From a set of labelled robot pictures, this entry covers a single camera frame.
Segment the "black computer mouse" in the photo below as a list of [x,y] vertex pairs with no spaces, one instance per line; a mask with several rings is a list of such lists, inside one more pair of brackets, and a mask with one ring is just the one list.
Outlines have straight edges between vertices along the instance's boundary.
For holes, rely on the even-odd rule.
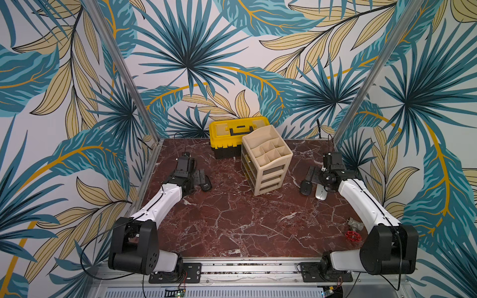
[[199,186],[203,192],[209,192],[210,190],[212,190],[212,183],[207,175],[201,176],[200,182],[201,183],[199,184]]
[[312,184],[311,181],[309,181],[309,180],[301,181],[299,192],[303,196],[309,196],[311,194],[312,190],[313,190],[313,184]]

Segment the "white computer mouse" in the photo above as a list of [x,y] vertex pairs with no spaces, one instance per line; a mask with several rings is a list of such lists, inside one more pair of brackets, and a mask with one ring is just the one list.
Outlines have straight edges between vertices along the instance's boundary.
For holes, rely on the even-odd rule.
[[323,185],[316,186],[315,198],[319,201],[325,201],[327,198],[327,190]]

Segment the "beige drawer organizer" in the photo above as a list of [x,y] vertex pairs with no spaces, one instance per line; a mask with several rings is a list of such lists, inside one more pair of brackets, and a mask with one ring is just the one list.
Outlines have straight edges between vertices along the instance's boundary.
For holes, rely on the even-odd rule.
[[272,125],[242,137],[241,167],[254,196],[282,187],[293,152]]

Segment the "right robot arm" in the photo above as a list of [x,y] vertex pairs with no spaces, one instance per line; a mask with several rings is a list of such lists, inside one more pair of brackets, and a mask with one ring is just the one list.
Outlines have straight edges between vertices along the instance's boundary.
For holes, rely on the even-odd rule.
[[403,225],[378,202],[356,173],[346,169],[341,153],[325,153],[323,166],[314,170],[312,180],[317,184],[320,200],[332,192],[340,194],[368,232],[358,250],[323,254],[318,272],[324,279],[349,271],[370,275],[415,272],[419,242],[417,230],[411,225]]

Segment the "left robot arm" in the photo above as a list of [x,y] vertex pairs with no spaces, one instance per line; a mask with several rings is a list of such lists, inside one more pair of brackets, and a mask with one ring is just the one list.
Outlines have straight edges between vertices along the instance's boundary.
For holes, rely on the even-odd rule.
[[154,273],[181,276],[180,256],[159,249],[158,229],[172,208],[194,193],[195,172],[195,159],[190,153],[180,155],[176,168],[156,195],[135,214],[121,217],[114,223],[109,269],[145,276]]

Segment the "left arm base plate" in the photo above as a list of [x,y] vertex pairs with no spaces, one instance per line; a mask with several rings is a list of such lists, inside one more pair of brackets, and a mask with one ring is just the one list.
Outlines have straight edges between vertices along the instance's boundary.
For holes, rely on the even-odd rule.
[[201,263],[180,263],[171,272],[158,271],[149,276],[149,284],[198,284],[201,280]]

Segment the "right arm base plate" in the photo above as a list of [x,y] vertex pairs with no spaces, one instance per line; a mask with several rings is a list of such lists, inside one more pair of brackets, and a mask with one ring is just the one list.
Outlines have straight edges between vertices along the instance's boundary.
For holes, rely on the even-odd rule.
[[304,283],[348,283],[354,280],[351,272],[333,268],[322,269],[320,263],[302,262],[296,269]]

